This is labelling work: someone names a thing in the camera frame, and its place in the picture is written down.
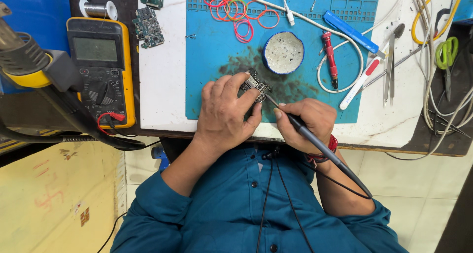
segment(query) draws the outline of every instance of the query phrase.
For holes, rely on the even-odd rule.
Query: black soot stain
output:
[[[298,69],[291,74],[276,74],[264,66],[262,53],[262,47],[253,49],[251,46],[248,46],[246,50],[240,51],[238,56],[229,55],[228,64],[218,68],[219,77],[227,74],[234,75],[238,72],[245,72],[249,68],[255,68],[258,72],[258,79],[269,84],[272,92],[268,92],[268,94],[277,102],[291,103],[302,100],[307,98],[307,94],[310,92],[312,93],[311,98],[316,98],[316,95],[319,94],[319,89],[301,81],[303,78],[302,74],[304,73],[302,69]],[[263,102],[263,116],[270,122],[275,123],[276,119],[273,108],[274,105],[269,101]]]

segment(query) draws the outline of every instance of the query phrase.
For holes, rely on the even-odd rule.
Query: shirt sleeve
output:
[[[397,240],[397,234],[389,228],[391,211],[373,199],[376,209],[369,215],[338,217],[372,253],[408,253]]]
[[[136,189],[111,253],[176,252],[191,198],[172,190],[156,172]]]

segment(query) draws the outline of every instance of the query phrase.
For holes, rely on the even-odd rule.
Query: yellow wall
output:
[[[0,252],[97,252],[123,210],[117,204],[126,204],[117,198],[123,165],[122,152],[85,142],[58,144],[0,168]],[[90,220],[81,227],[87,208]]]

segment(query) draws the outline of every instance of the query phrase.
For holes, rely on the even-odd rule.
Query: blue silicone mat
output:
[[[278,5],[283,4],[282,0],[266,1]],[[287,0],[292,11],[303,14],[319,24],[327,26],[322,16],[329,9],[359,32],[364,32],[373,26],[377,3],[377,0]],[[249,15],[257,17],[264,10],[264,6],[252,2],[249,9],[251,10]],[[233,22],[214,20],[210,15],[209,7],[203,0],[187,0],[186,34],[195,34],[195,39],[188,38],[186,41],[186,117],[188,119],[199,117],[201,90],[205,83],[226,74],[245,72],[253,67],[258,72],[258,78],[270,85],[271,95],[278,102],[289,103],[304,98],[319,99],[337,109],[336,123],[357,122],[361,94],[358,94],[350,106],[342,111],[338,106],[347,92],[330,94],[321,89],[317,81],[316,68],[322,59],[322,56],[318,54],[322,48],[322,29],[297,17],[296,24],[290,26],[283,13],[280,18],[279,25],[273,29],[262,28],[256,20],[251,20],[254,36],[250,43],[243,44],[235,37]],[[260,18],[260,21],[265,26],[273,26],[277,21],[277,16],[268,12]],[[245,34],[246,25],[241,25],[239,30],[241,34]],[[287,75],[270,72],[262,61],[263,46],[273,34],[281,31],[293,32],[304,43],[304,61],[295,72]],[[365,36],[371,38],[371,32]],[[342,41],[344,39],[332,35],[333,46]],[[360,49],[366,65],[368,51],[361,46]],[[349,86],[358,75],[359,61],[353,45],[348,43],[335,50],[335,62],[338,69],[339,89],[342,89]],[[320,74],[324,86],[332,89],[326,64],[322,66]],[[263,102],[263,122],[276,122],[272,112],[273,107],[274,105],[270,102]]]

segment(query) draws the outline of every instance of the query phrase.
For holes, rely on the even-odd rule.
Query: man's left hand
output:
[[[260,95],[250,89],[238,98],[240,85],[250,77],[247,72],[225,75],[202,88],[202,107],[193,142],[204,146],[207,154],[216,158],[248,139],[261,123],[261,103],[253,107],[252,115],[244,121],[245,113]]]

